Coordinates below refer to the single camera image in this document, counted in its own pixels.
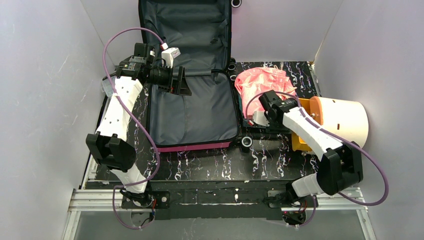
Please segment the pink patterned garment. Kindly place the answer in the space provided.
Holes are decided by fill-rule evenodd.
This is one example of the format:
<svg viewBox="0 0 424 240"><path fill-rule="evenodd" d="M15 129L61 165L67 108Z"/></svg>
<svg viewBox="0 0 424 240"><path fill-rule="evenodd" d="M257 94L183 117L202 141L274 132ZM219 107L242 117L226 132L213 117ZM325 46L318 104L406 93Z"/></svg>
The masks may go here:
<svg viewBox="0 0 424 240"><path fill-rule="evenodd" d="M255 67L241 72L234 86L241 98L243 116L248 119L255 111L264 111L257 94L274 90L296 95L296 87L284 70L275 67Z"/></svg>

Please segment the pink hard-shell suitcase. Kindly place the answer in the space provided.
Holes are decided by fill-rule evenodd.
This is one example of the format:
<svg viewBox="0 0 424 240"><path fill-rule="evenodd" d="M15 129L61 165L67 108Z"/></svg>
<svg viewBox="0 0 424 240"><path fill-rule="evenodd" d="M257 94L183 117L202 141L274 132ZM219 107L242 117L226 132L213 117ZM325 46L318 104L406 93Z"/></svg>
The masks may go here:
<svg viewBox="0 0 424 240"><path fill-rule="evenodd" d="M241 113L229 66L232 0L141 0L145 43L162 37L180 50L173 68L184 68L190 96L149 88L146 129L162 153L227 148L240 134Z"/></svg>

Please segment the white cylinder with orange end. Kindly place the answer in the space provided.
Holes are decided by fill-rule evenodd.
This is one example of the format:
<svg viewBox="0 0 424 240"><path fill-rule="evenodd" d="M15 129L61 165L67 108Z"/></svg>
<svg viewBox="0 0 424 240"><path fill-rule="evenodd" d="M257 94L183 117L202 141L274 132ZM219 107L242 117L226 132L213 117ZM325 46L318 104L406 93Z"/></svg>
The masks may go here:
<svg viewBox="0 0 424 240"><path fill-rule="evenodd" d="M323 132L326 130L363 148L369 133L365 108L360 102L314 96L300 99L283 115L283 125L297 136L292 140L294 150L306 151L322 158L327 148L336 149L341 141Z"/></svg>

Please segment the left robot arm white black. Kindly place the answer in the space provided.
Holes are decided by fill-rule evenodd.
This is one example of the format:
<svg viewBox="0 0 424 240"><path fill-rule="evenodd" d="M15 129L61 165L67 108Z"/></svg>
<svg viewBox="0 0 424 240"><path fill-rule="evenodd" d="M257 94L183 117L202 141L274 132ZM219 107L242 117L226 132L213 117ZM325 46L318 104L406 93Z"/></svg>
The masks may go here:
<svg viewBox="0 0 424 240"><path fill-rule="evenodd" d="M136 166L136 150L127 142L130 121L145 128L132 113L145 83L156 85L161 91L174 95L192 94L185 80L185 69L173 67L181 52L177 47L160 45L160 55L152 45L136 43L134 52L107 74L111 96L109 105L95 133L86 137L86 145L95 162L115 174L126 191L141 194L148 179Z"/></svg>

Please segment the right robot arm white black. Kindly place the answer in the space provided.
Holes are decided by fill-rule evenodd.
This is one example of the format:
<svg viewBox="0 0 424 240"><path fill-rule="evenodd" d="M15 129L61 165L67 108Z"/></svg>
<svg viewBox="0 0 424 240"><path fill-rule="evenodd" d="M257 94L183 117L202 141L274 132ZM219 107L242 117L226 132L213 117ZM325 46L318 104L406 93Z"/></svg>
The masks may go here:
<svg viewBox="0 0 424 240"><path fill-rule="evenodd" d="M295 202L309 195L335 195L363 180L362 156L354 142L340 140L319 127L290 95L282 100L274 90L259 96L271 125L283 126L298 135L318 157L318 171L286 184L284 197Z"/></svg>

